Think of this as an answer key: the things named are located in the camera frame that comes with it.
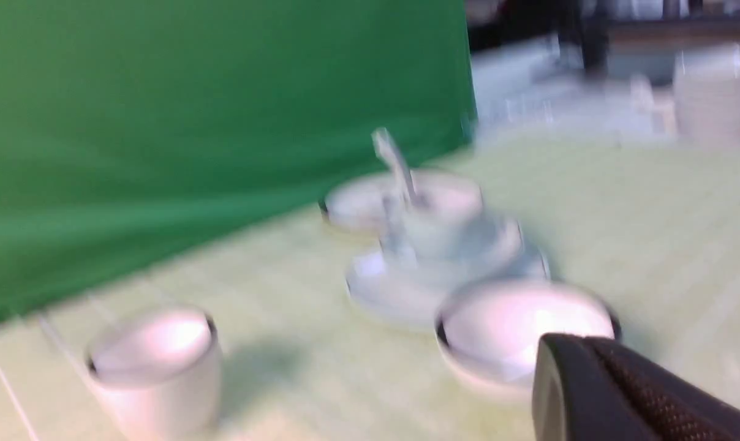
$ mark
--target white saucer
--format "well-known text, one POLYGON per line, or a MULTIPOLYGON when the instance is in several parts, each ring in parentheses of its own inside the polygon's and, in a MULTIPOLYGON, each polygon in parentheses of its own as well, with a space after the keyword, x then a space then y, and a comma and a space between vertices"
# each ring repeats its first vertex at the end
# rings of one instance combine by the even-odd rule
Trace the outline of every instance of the white saucer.
MULTIPOLYGON (((451 193, 470 193, 481 198, 480 188, 471 179, 460 178, 437 170, 412 170, 417 190, 425 195, 438 193, 448 198, 451 193)), ((383 199, 396 188, 391 173, 376 173, 341 184, 319 201, 323 217, 334 226, 351 232, 382 233, 386 226, 383 199)))
POLYGON ((591 294, 542 280, 466 287, 442 304, 435 327, 441 354, 457 379, 502 399, 510 390, 530 393, 541 335, 617 338, 620 332, 591 294))
MULTIPOLYGON (((549 264, 535 246, 507 267, 499 267, 490 279, 549 279, 549 264)), ((381 251, 353 260, 345 276, 348 297, 367 315, 405 330, 431 333, 438 307, 453 292, 449 288, 427 287, 390 271, 381 251)))

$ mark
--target bowl rim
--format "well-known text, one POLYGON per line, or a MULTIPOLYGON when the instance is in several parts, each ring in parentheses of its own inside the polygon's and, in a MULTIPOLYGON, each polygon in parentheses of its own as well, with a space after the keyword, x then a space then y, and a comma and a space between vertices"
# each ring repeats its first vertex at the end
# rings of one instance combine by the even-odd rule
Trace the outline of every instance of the bowl rim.
POLYGON ((106 330, 103 333, 99 333, 95 338, 93 338, 92 342, 87 346, 85 365, 87 366, 87 372, 90 378, 102 385, 107 385, 113 388, 146 388, 153 385, 160 385, 160 383, 165 383, 168 380, 174 379, 175 377, 196 368, 202 360, 207 358, 207 356, 213 352, 217 344, 218 331, 215 326, 215 321, 211 317, 210 313, 207 313, 204 309, 190 304, 179 303, 169 304, 165 307, 149 307, 143 312, 120 321, 118 326, 106 330), (210 332, 210 342, 201 352, 199 352, 199 354, 187 363, 183 363, 182 366, 177 366, 177 368, 163 373, 160 373, 159 371, 150 372, 148 370, 149 366, 136 366, 123 371, 123 376, 121 376, 120 379, 106 379, 106 377, 101 375, 94 360, 96 352, 101 349, 110 348, 113 344, 120 341, 121 338, 126 337, 129 333, 134 333, 159 316, 174 311, 194 312, 196 315, 202 316, 204 319, 204 323, 207 325, 207 329, 210 332))
MULTIPOLYGON (((476 293, 474 291, 477 287, 480 287, 481 285, 486 285, 487 282, 479 281, 476 283, 472 283, 470 285, 466 285, 463 288, 460 288, 460 290, 456 291, 456 293, 452 294, 449 299, 447 299, 443 304, 441 304, 441 307, 438 310, 438 313, 435 318, 435 337, 436 341, 438 343, 438 348, 440 351, 451 358, 452 362, 458 363, 460 366, 462 366, 464 369, 468 369, 468 371, 473 372, 475 375, 479 377, 483 377, 483 379, 486 380, 501 380, 501 382, 509 382, 507 379, 502 379, 504 375, 498 371, 498 369, 495 369, 491 366, 488 366, 487 363, 485 363, 483 360, 480 360, 479 358, 476 358, 472 355, 465 354, 465 352, 462 352, 460 349, 457 349, 454 344, 449 342, 449 338, 446 335, 446 321, 449 318, 450 313, 454 312, 456 308, 464 304, 466 301, 468 301, 471 296, 482 296, 480 293, 476 293)), ((593 301, 597 303, 600 308, 607 314, 611 328, 613 329, 613 340, 622 342, 623 335, 622 335, 622 328, 620 325, 620 320, 617 317, 617 313, 615 313, 611 307, 607 304, 606 301, 599 298, 599 296, 596 295, 591 290, 586 290, 585 288, 579 287, 578 285, 572 285, 568 283, 563 282, 554 282, 551 280, 510 280, 510 281, 492 281, 491 284, 493 285, 507 285, 508 287, 513 287, 514 285, 549 285, 550 287, 554 288, 566 288, 566 290, 572 291, 574 293, 577 293, 578 295, 584 296, 585 299, 588 299, 589 301, 593 301)))

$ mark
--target green backdrop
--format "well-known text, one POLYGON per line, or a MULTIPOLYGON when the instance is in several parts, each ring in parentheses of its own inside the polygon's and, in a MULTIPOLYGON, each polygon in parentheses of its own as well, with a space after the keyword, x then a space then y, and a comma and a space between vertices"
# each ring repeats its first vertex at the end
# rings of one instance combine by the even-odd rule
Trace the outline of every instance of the green backdrop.
POLYGON ((0 320, 412 163, 475 118, 462 2, 0 0, 0 320))

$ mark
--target table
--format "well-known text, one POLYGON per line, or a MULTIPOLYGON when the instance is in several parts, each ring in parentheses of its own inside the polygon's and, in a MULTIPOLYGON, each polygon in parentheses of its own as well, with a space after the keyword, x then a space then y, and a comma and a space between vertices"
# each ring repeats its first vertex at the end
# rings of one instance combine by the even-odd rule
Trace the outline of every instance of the table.
MULTIPOLYGON (((441 165, 518 216, 556 277, 606 299, 632 348, 740 407, 740 153, 531 134, 504 143, 441 165)), ((0 326, 0 441, 123 439, 81 381, 79 352, 169 301, 216 319, 227 393, 214 439, 532 439, 526 405, 472 396, 432 338, 352 310, 342 274, 372 244, 308 207, 51 310, 76 355, 31 318, 0 326)))

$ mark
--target white cup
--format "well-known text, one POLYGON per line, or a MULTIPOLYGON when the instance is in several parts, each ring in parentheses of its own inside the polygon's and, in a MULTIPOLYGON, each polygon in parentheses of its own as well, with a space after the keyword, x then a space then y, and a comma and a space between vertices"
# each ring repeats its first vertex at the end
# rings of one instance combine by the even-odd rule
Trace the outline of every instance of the white cup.
POLYGON ((466 253, 452 258, 417 257, 406 238, 395 234, 382 237, 381 249, 392 273, 425 287, 452 291, 509 268, 524 250, 519 224, 511 218, 488 222, 476 236, 473 244, 465 243, 466 253))
POLYGON ((424 192, 425 207, 402 206, 397 223, 419 257, 449 258, 459 254, 473 234, 488 224, 485 201, 476 184, 424 192))
POLYGON ((222 352, 204 312, 165 308, 101 335, 88 351, 93 392, 132 440, 182 439, 216 427, 222 352))

